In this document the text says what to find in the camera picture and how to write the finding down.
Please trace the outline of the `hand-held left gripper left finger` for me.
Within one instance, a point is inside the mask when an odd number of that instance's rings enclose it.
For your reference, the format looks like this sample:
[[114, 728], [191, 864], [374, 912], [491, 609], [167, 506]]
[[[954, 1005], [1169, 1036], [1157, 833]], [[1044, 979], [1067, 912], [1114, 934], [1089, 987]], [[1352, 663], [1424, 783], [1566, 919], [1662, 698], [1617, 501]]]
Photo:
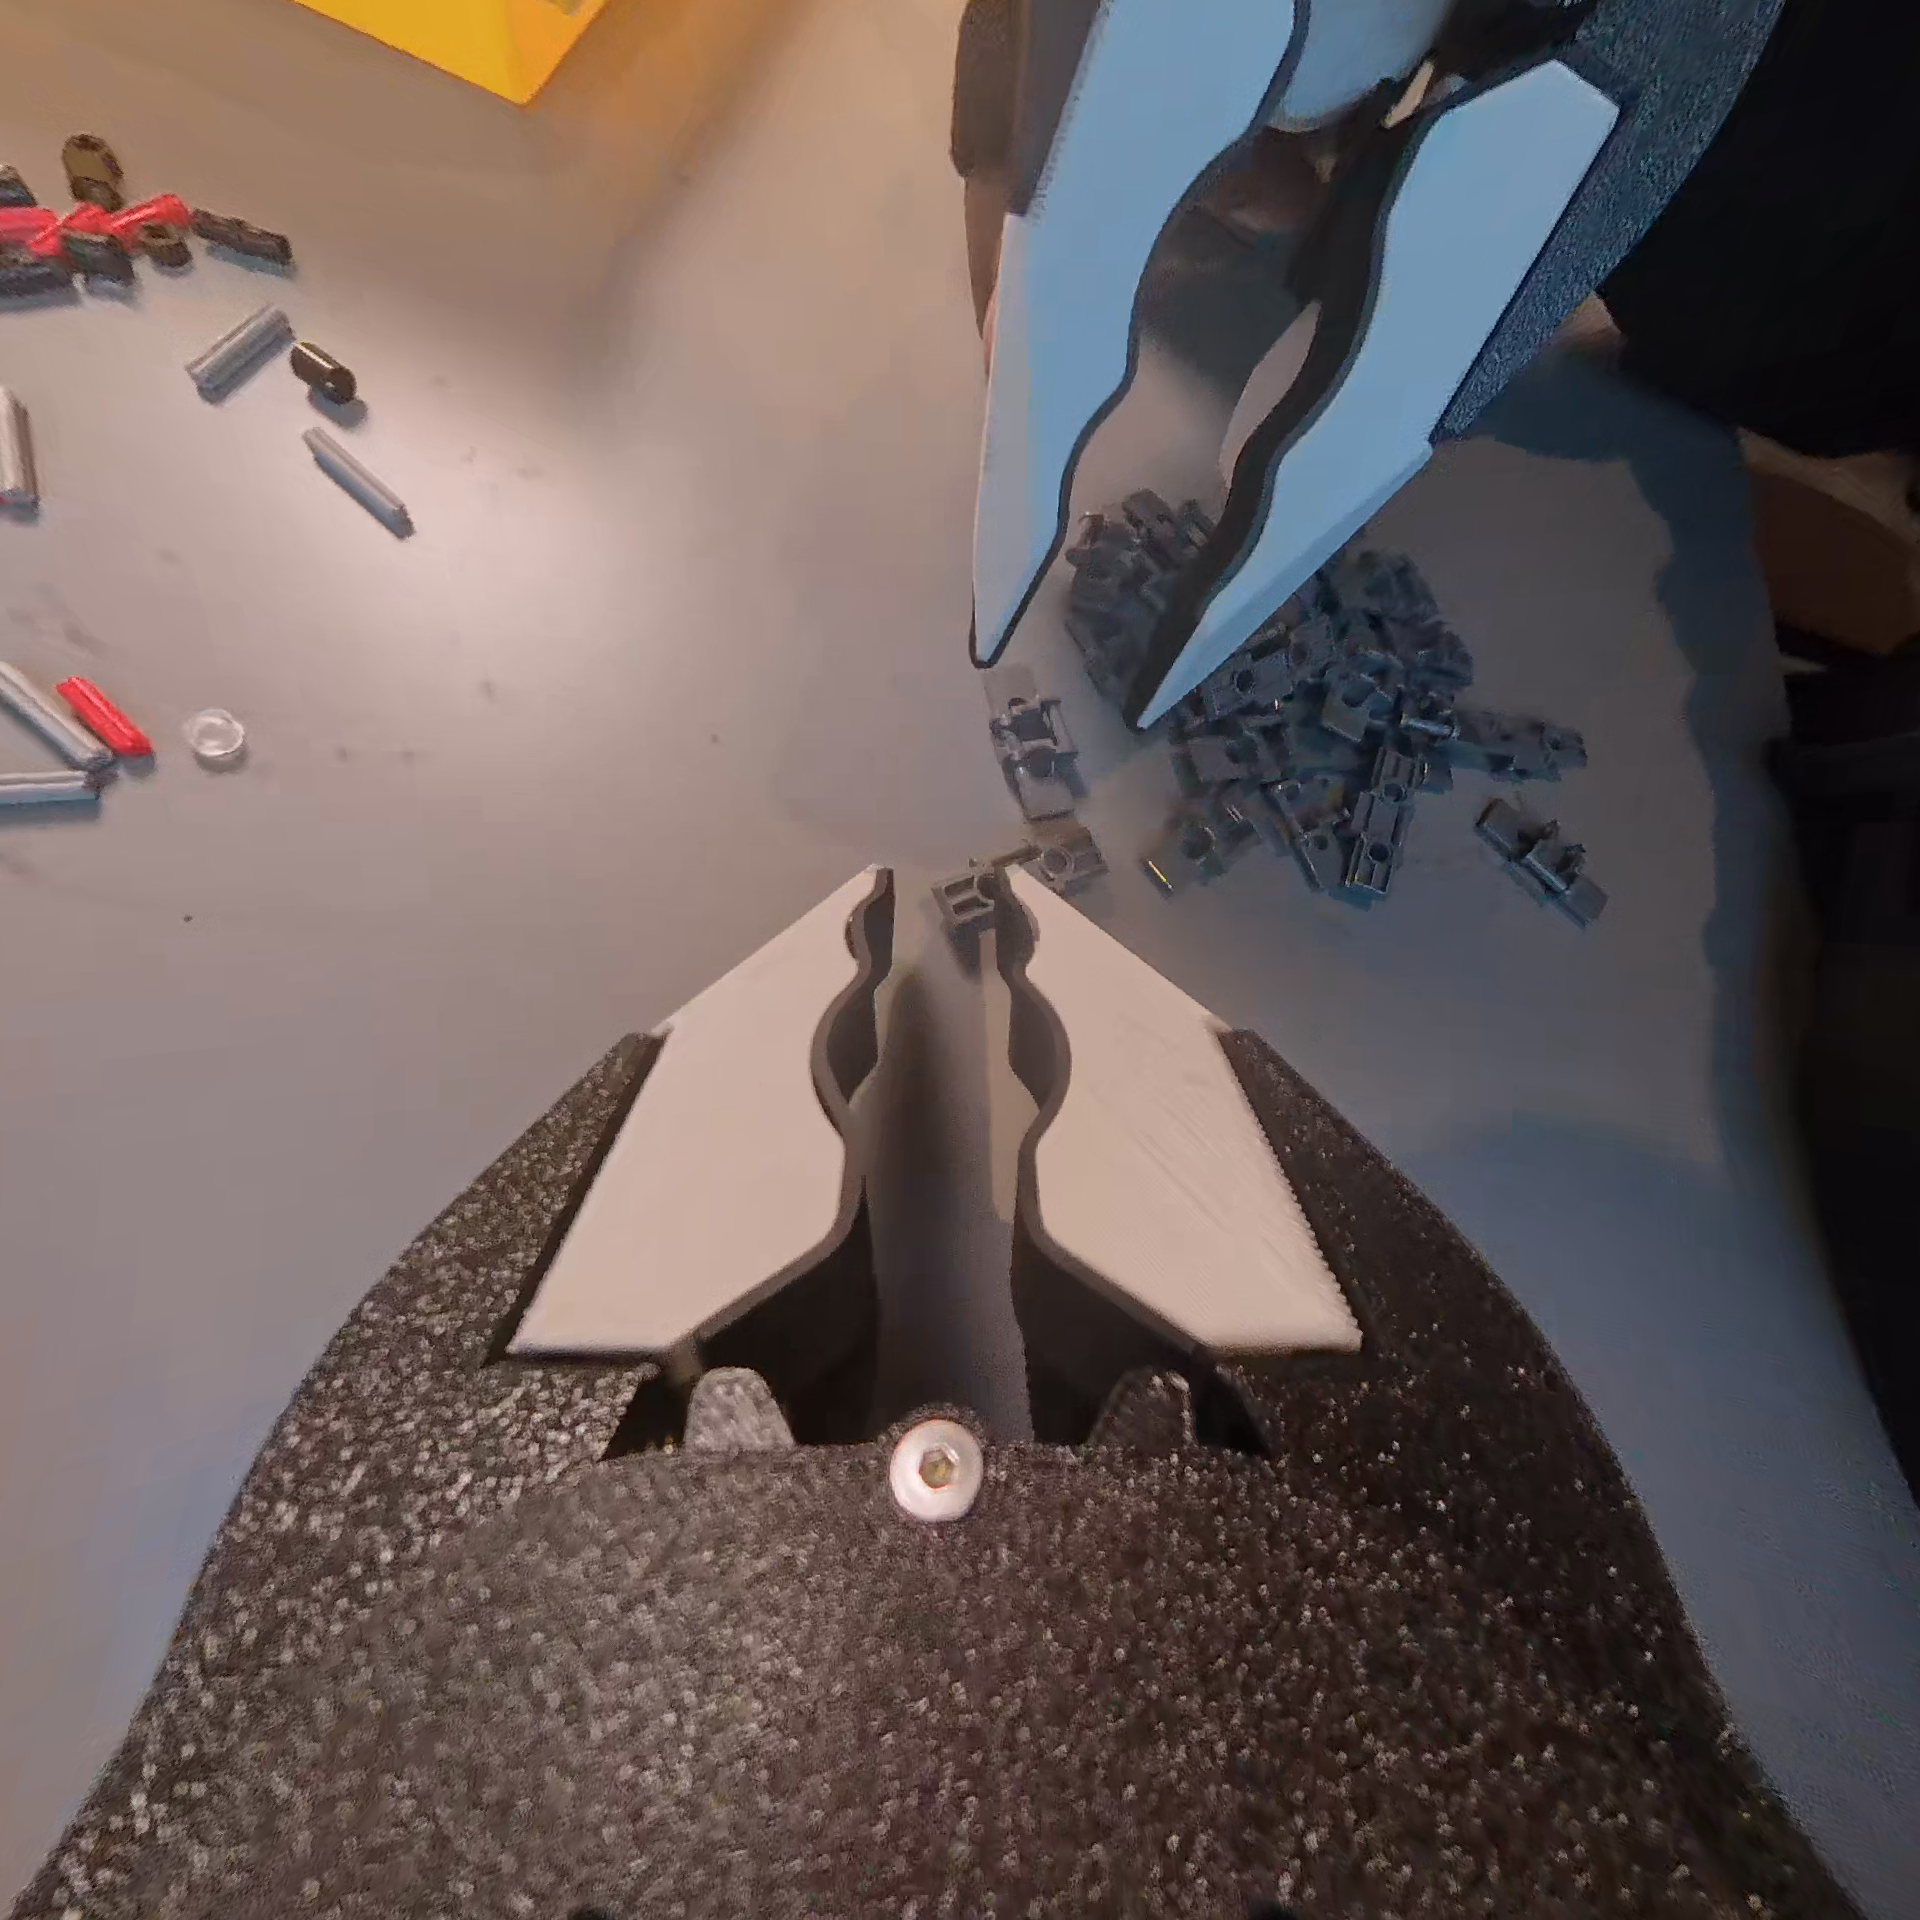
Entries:
[[854, 1094], [877, 1064], [896, 877], [865, 867], [639, 1040], [511, 1316], [515, 1360], [644, 1367], [618, 1444], [754, 1371], [803, 1444], [870, 1435], [877, 1275]]

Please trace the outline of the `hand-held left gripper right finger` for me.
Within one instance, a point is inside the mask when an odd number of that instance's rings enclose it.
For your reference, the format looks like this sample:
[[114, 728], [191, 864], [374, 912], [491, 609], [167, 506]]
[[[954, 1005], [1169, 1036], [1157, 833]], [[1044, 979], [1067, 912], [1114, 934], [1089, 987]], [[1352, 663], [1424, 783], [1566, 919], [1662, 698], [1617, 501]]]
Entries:
[[1127, 1373], [1246, 1427], [1229, 1369], [1345, 1364], [1364, 1320], [1234, 1070], [1233, 1031], [1040, 877], [994, 887], [1019, 1143], [1011, 1299], [1031, 1432], [1091, 1436]]

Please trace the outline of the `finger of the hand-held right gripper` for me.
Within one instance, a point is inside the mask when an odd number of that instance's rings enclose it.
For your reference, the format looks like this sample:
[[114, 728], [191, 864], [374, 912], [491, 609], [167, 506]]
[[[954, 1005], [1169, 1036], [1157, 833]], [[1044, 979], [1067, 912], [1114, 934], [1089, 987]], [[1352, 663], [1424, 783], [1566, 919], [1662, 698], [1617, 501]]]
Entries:
[[1031, 6], [971, 519], [992, 665], [1062, 549], [1070, 483], [1133, 381], [1139, 283], [1176, 208], [1268, 118], [1309, 32], [1289, 3]]
[[1517, 68], [1398, 130], [1332, 223], [1309, 356], [1242, 439], [1220, 519], [1127, 688], [1151, 728], [1412, 479], [1620, 108]]

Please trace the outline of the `small grey track link cluster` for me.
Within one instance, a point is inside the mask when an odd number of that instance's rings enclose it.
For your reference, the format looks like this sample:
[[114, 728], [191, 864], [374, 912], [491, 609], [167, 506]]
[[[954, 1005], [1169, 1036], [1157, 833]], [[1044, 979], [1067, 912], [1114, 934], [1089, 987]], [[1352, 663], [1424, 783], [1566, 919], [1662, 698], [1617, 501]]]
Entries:
[[[1123, 669], [1144, 663], [1206, 535], [1202, 501], [1153, 490], [1084, 515], [1065, 553], [1065, 629], [1091, 693], [1117, 702]], [[1584, 769], [1578, 732], [1477, 708], [1464, 699], [1472, 678], [1467, 646], [1419, 566], [1398, 552], [1345, 549], [1147, 727], [1168, 742], [1177, 808], [1139, 857], [1140, 876], [1172, 897], [1262, 848], [1317, 897], [1373, 906], [1406, 864], [1415, 804], [1449, 791], [1451, 772], [1517, 787]], [[1079, 754], [1062, 702], [1020, 665], [988, 669], [985, 699], [994, 759], [1031, 827], [997, 864], [1074, 894], [1105, 872], [1105, 857], [1076, 821]], [[1476, 839], [1527, 898], [1581, 927], [1603, 915], [1588, 851], [1556, 823], [1489, 800]]]

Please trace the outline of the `person's right forearm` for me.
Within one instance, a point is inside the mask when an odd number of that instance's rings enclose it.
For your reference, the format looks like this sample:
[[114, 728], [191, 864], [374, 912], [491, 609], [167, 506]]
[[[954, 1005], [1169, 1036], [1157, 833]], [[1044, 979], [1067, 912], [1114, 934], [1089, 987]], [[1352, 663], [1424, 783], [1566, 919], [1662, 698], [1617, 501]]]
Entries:
[[1918, 449], [1918, 6], [1786, 3], [1599, 289], [1628, 379], [1817, 459]]

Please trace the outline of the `grey desk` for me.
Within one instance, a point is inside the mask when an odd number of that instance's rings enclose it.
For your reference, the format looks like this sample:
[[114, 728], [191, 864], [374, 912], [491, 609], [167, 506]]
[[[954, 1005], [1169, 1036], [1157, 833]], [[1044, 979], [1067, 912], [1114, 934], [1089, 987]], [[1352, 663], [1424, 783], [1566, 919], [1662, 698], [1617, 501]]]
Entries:
[[[1020, 1090], [926, 885], [1005, 847], [965, 655], [956, 6], [611, 6], [529, 109], [293, 6], [4, 6], [4, 163], [286, 232], [4, 311], [4, 660], [157, 763], [4, 817], [4, 1902], [362, 1291], [617, 1036], [896, 869], [877, 1394], [1025, 1436]], [[1168, 759], [1040, 605], [1089, 908], [1476, 1240], [1633, 1478], [1739, 1730], [1915, 1914], [1915, 1505], [1786, 1115], [1804, 917], [1733, 447], [1581, 349], [1395, 499], [1481, 698], [1588, 736], [1578, 929], [1424, 809], [1383, 906], [1131, 867]]]

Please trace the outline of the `yellow storage bin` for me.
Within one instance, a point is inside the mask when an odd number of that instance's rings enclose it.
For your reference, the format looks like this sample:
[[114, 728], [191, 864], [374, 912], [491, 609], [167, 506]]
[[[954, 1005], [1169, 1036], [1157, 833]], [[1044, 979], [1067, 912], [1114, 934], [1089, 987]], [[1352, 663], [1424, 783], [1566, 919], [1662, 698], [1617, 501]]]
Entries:
[[301, 3], [301, 8], [524, 108], [605, 3]]

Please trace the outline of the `scatter of black red pins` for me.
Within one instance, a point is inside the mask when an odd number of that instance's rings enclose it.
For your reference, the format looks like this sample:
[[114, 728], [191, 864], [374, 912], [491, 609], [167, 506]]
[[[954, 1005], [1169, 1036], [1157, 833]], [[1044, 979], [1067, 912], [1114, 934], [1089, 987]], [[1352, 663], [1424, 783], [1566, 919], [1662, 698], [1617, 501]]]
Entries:
[[[52, 307], [79, 294], [133, 297], [140, 272], [183, 277], [201, 257], [282, 279], [295, 275], [295, 242], [282, 230], [176, 193], [133, 200], [119, 156], [96, 134], [62, 140], [59, 176], [67, 204], [43, 204], [17, 168], [3, 169], [4, 311]], [[344, 441], [365, 421], [358, 374], [335, 349], [303, 336], [280, 300], [227, 323], [184, 360], [183, 377], [214, 407], [274, 365], [289, 370], [321, 419], [301, 434], [315, 471], [384, 531], [410, 537], [410, 506]], [[86, 677], [39, 684], [8, 660], [3, 706], [4, 727], [30, 735], [55, 758], [52, 765], [4, 771], [4, 816], [94, 813], [116, 776], [149, 771], [157, 754], [149, 732]]]

